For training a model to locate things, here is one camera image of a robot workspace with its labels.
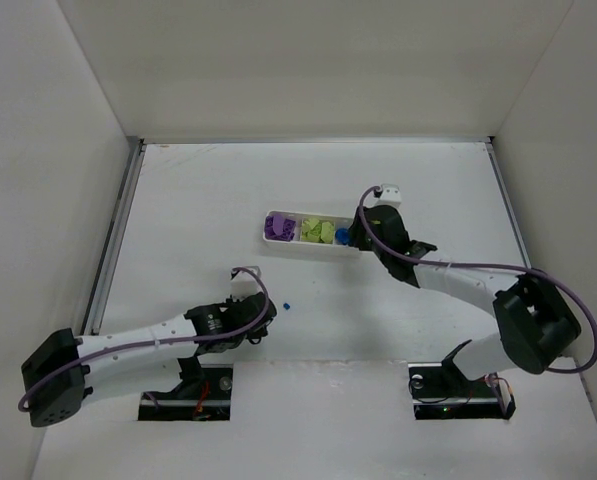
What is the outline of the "green lego brick with step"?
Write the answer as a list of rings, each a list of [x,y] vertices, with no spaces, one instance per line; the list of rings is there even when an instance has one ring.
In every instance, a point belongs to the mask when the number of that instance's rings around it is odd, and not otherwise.
[[[304,231],[317,229],[320,225],[321,220],[318,217],[305,217],[302,221],[302,229]]]

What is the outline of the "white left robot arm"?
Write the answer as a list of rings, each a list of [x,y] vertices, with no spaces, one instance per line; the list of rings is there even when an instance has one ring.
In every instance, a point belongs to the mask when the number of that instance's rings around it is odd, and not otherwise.
[[[34,428],[56,425],[98,400],[140,392],[187,400],[211,388],[199,358],[258,344],[277,315],[263,292],[194,307],[155,325],[106,336],[50,334],[23,362],[18,409]]]

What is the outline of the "purple lego brick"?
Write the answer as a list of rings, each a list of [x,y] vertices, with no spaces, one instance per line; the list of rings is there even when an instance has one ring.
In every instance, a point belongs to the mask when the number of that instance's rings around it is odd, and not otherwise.
[[[264,235],[267,239],[274,239],[276,236],[276,233],[274,230],[274,218],[275,218],[274,215],[269,215],[265,219]]]

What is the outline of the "green curved lego with studs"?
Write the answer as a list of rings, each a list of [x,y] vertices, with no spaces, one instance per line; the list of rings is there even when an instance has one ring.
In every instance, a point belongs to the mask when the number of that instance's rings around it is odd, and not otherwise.
[[[322,230],[327,232],[328,242],[325,244],[332,244],[334,242],[335,226],[333,223],[324,221],[320,225]]]

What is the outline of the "blue arch lego piece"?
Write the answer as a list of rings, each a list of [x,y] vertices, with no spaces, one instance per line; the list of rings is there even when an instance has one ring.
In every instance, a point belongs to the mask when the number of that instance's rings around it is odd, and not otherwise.
[[[334,234],[335,242],[339,245],[348,246],[350,242],[350,234],[347,228],[339,228]]]

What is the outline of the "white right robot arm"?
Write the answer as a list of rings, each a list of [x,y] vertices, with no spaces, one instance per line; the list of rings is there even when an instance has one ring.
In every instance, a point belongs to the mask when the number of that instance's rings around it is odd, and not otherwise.
[[[514,368],[541,374],[582,332],[549,281],[526,272],[453,266],[436,246],[411,239],[393,206],[359,207],[349,229],[349,245],[373,252],[397,281],[445,294],[495,320],[496,333],[469,339],[442,360],[462,380]]]

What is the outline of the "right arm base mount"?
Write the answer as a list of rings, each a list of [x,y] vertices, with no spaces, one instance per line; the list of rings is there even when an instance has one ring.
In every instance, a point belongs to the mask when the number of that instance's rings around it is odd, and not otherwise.
[[[500,419],[516,412],[509,382],[497,373],[468,380],[454,365],[454,357],[470,341],[459,344],[440,362],[408,365],[408,390],[416,420]]]

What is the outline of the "green curved lego piece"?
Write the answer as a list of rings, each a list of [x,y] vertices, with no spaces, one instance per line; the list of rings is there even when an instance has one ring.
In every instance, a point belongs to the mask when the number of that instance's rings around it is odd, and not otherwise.
[[[314,229],[310,233],[310,238],[316,243],[327,243],[328,242],[327,232],[323,231],[321,226]]]

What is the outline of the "purple oval lego piece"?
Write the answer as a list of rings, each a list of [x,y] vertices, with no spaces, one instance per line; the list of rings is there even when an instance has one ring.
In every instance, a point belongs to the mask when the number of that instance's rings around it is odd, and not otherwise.
[[[275,213],[273,214],[275,216],[274,218],[274,230],[276,233],[276,236],[274,239],[277,239],[280,237],[280,235],[282,234],[283,231],[283,223],[285,220],[285,217],[281,214]]]

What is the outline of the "purple lego plate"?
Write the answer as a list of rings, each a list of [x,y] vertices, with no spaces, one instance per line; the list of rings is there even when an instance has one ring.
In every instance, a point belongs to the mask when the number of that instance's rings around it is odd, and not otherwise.
[[[293,219],[285,219],[283,223],[283,231],[279,239],[281,241],[290,242],[294,239],[296,230],[296,221]]]

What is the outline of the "green square lego brick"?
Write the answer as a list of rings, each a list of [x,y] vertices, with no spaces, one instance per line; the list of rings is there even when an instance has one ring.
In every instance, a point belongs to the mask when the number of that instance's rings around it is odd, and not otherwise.
[[[313,240],[310,238],[310,233],[311,233],[312,231],[313,231],[313,230],[311,230],[311,231],[304,231],[304,230],[302,229],[302,227],[301,227],[301,240],[302,240],[302,241],[304,241],[304,242],[316,243],[316,242],[314,242],[314,241],[313,241]]]

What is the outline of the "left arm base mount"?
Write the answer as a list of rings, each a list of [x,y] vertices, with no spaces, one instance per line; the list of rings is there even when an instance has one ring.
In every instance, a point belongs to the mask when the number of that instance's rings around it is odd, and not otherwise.
[[[200,363],[197,357],[178,361],[179,382],[168,391],[141,394],[142,422],[219,422],[231,417],[232,364]]]

